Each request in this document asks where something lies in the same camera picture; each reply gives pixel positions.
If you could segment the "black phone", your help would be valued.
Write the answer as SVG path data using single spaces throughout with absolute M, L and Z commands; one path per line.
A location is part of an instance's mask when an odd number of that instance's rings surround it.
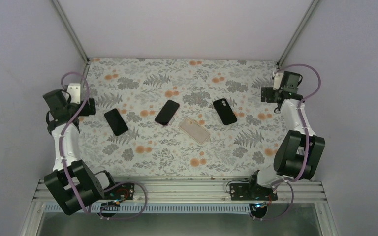
M 104 113 L 104 117 L 115 136 L 120 136 L 129 130 L 117 109 L 112 109 Z

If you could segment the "beige phone case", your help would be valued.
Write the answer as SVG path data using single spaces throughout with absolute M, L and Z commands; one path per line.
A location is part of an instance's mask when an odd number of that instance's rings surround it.
M 180 122 L 179 128 L 199 144 L 204 144 L 210 138 L 210 133 L 191 118 L 184 118 Z

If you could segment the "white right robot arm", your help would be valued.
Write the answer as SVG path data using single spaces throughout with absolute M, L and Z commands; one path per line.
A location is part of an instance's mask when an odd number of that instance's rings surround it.
M 272 87 L 261 90 L 262 101 L 276 103 L 288 132 L 277 150 L 273 166 L 251 175 L 247 194 L 252 200 L 276 191 L 283 182 L 310 180 L 325 148 L 325 139 L 312 130 L 305 114 L 305 98 L 299 95 L 302 76 L 282 71 L 273 74 Z

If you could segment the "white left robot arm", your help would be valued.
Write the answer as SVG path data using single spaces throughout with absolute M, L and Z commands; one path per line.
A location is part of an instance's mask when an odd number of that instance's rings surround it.
M 72 215 L 98 200 L 111 199 L 117 185 L 106 170 L 93 171 L 80 158 L 79 120 L 81 105 L 71 102 L 67 91 L 57 89 L 43 96 L 49 106 L 48 132 L 55 141 L 55 163 L 44 183 L 66 215 Z

